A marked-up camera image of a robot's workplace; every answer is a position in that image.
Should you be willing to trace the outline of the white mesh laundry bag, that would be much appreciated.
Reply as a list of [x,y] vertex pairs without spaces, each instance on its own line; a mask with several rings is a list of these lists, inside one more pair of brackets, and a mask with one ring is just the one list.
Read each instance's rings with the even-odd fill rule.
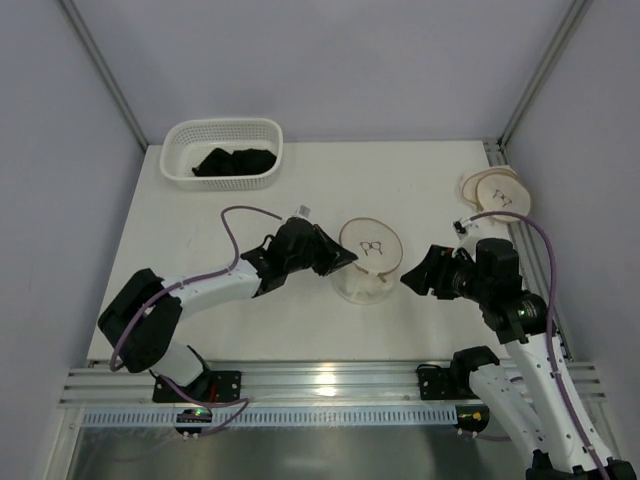
[[342,226],[339,244],[357,259],[330,275],[336,292],[359,305],[386,300],[395,289],[404,255],[397,233],[375,218],[356,217]]

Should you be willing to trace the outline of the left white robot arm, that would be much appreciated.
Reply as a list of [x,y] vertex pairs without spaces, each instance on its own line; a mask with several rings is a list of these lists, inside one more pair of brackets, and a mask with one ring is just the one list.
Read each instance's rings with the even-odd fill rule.
[[310,269],[326,277],[357,258],[319,225],[291,217],[261,245],[238,253],[218,271],[163,278],[149,268],[139,270],[97,322],[113,348],[111,368],[149,371],[178,397],[203,402],[215,376],[193,347],[175,341],[179,322],[221,304],[270,293],[293,273]]

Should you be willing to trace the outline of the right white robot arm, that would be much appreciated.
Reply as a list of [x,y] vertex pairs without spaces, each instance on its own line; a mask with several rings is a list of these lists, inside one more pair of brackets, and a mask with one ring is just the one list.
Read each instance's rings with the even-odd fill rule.
[[480,240],[475,252],[439,245],[400,278],[420,296],[475,302],[522,378],[522,395],[486,346],[454,354],[457,384],[488,407],[525,464],[528,479],[633,479],[591,422],[561,358],[542,297],[522,286],[520,260],[505,239]]

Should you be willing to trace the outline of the black bra in basket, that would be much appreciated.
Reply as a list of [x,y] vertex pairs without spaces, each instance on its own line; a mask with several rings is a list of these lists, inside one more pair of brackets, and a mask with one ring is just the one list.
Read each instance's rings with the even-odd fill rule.
[[196,177],[253,176],[270,170],[276,159],[272,152],[265,149],[228,152],[215,148],[191,171]]

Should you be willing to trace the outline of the right controller board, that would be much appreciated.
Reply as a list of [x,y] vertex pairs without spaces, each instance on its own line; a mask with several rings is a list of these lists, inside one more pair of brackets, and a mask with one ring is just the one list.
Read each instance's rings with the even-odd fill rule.
[[454,427],[463,434],[480,434],[487,428],[489,421],[490,412],[487,409],[460,407],[456,410]]

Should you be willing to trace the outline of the controller board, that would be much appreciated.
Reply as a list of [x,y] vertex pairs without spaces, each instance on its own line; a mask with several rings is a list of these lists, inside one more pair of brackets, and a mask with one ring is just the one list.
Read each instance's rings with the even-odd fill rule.
[[211,426],[212,412],[203,407],[185,409],[175,419],[175,430],[181,436],[199,436]]
[[480,434],[487,428],[489,421],[490,412],[487,409],[460,407],[456,410],[454,427],[463,434]]

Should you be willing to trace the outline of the left controller board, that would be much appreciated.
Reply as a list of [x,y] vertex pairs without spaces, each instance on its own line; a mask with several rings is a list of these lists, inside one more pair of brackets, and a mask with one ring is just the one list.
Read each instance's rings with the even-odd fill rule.
[[175,430],[181,436],[199,436],[211,426],[212,412],[203,407],[185,409],[175,419]]

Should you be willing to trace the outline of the right aluminium side rail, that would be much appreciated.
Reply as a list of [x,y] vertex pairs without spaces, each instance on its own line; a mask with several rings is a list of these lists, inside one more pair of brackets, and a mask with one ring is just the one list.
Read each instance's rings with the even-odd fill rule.
[[551,307],[552,320],[560,337],[561,352],[565,359],[572,361],[568,331],[563,323],[563,316],[558,309],[557,294],[550,300],[552,274],[549,255],[542,235],[526,222],[517,221],[507,227],[509,235],[524,259],[524,279],[528,288],[545,298]]

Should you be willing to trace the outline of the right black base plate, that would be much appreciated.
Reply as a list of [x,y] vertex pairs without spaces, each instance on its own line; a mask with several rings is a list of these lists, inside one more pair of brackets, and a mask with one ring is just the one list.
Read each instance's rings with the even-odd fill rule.
[[415,373],[423,401],[477,399],[467,387],[456,382],[448,367],[423,363],[416,367]]

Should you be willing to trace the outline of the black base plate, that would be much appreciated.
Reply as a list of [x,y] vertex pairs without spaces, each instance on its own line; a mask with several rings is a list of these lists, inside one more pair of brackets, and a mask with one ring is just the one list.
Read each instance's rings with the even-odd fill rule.
[[231,403],[240,399],[242,372],[205,370],[187,386],[163,375],[154,375],[154,403],[187,402],[198,405]]
[[456,382],[448,367],[423,363],[416,367],[415,373],[423,401],[477,399],[467,387]]

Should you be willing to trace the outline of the aluminium front rail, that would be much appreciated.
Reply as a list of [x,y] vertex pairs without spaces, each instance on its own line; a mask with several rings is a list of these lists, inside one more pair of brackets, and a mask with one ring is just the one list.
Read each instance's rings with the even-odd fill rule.
[[[416,405],[420,391],[413,361],[212,362],[239,371],[240,393],[264,406]],[[104,362],[69,372],[63,407],[147,406],[155,380],[149,373],[112,372]]]

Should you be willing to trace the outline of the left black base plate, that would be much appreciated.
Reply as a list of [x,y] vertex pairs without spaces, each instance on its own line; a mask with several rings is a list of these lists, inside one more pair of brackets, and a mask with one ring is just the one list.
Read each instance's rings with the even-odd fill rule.
[[187,402],[198,405],[231,403],[240,399],[242,372],[205,370],[187,386],[163,375],[154,375],[154,403]]

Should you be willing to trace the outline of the right aluminium frame post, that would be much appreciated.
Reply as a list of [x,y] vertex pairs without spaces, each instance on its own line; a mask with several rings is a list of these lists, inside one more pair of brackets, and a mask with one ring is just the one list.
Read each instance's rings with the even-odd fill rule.
[[550,37],[533,74],[529,78],[513,112],[509,116],[503,133],[497,140],[498,145],[502,149],[505,149],[514,138],[522,121],[549,80],[565,49],[577,32],[593,3],[593,0],[573,0],[569,2],[566,12]]

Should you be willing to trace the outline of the aluminium frame post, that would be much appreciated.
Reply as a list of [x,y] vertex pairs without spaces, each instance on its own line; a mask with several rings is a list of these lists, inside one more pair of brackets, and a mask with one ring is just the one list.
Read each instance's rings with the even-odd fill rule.
[[573,0],[569,2],[566,12],[550,37],[533,74],[529,78],[513,112],[509,116],[503,133],[497,140],[498,145],[502,149],[505,149],[514,138],[522,121],[549,80],[565,49],[577,32],[593,3],[593,0]]
[[129,132],[135,138],[140,149],[145,152],[150,143],[76,2],[72,0],[56,0],[55,3],[88,56]]

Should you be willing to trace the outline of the left aluminium frame post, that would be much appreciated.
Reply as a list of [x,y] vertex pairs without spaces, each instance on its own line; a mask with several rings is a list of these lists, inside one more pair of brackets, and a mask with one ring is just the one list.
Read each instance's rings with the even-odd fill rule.
[[129,132],[135,138],[140,149],[145,152],[150,143],[76,2],[72,0],[56,0],[55,3],[88,56]]

